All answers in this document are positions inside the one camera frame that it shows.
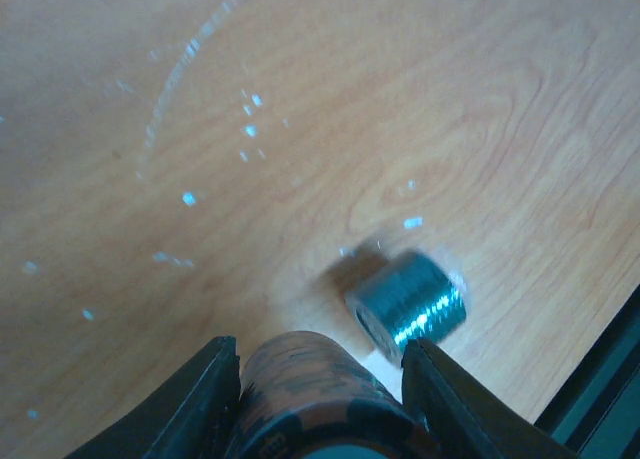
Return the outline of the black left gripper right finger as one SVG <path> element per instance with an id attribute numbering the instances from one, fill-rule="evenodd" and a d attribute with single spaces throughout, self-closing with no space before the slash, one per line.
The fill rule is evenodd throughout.
<path id="1" fill-rule="evenodd" d="M 402 359 L 402 398 L 447 458 L 575 458 L 483 386 L 438 345 L 411 340 Z"/>

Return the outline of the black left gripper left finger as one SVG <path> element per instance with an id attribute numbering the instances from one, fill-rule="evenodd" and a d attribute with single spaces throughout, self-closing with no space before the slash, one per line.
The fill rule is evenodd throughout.
<path id="1" fill-rule="evenodd" d="M 218 336 L 70 458 L 222 458 L 240 398 L 236 338 Z"/>

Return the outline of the grey chip stack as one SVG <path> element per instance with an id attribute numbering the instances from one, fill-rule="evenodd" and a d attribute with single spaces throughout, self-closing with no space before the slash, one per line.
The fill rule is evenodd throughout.
<path id="1" fill-rule="evenodd" d="M 279 335 L 247 360 L 228 458 L 438 458 L 437 442 L 329 337 Z"/>

